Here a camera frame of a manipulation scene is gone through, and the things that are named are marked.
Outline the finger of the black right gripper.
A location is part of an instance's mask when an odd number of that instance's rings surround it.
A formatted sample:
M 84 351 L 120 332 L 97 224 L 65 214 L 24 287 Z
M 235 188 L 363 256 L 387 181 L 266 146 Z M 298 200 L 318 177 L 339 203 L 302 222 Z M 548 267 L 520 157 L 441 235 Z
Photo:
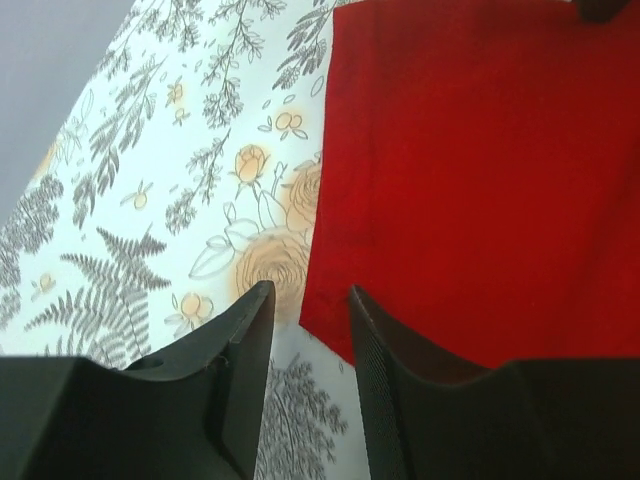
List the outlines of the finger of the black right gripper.
M 625 0 L 575 0 L 574 4 L 581 19 L 590 23 L 607 23 L 625 8 Z

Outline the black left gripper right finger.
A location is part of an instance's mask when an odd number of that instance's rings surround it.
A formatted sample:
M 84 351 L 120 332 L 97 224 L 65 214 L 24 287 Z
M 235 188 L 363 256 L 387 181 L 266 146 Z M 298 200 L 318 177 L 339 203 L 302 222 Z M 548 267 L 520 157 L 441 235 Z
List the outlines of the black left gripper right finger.
M 374 479 L 635 479 L 635 358 L 516 360 L 496 369 L 349 294 Z

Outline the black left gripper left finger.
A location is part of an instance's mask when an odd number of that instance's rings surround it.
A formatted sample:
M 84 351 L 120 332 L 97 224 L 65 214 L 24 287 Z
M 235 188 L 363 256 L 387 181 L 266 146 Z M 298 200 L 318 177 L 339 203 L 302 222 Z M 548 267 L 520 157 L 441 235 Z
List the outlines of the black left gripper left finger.
M 5 479 L 249 479 L 275 288 L 123 370 L 84 357 L 1 361 Z

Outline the red t shirt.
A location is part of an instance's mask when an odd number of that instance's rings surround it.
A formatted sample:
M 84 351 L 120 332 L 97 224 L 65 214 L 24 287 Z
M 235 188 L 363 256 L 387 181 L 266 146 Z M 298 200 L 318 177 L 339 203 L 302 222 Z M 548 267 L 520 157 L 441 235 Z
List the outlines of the red t shirt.
M 333 15 L 301 325 L 348 292 L 476 363 L 639 352 L 639 5 L 362 1 Z

